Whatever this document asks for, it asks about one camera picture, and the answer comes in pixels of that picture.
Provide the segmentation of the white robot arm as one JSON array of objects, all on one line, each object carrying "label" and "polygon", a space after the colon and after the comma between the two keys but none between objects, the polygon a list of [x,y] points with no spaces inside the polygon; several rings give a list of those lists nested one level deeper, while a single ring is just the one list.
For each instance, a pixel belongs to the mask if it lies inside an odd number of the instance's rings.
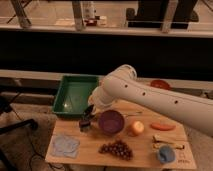
[{"label": "white robot arm", "polygon": [[107,74],[92,91],[88,103],[106,110],[116,100],[136,103],[213,136],[213,100],[139,83],[131,65],[121,65]]}]

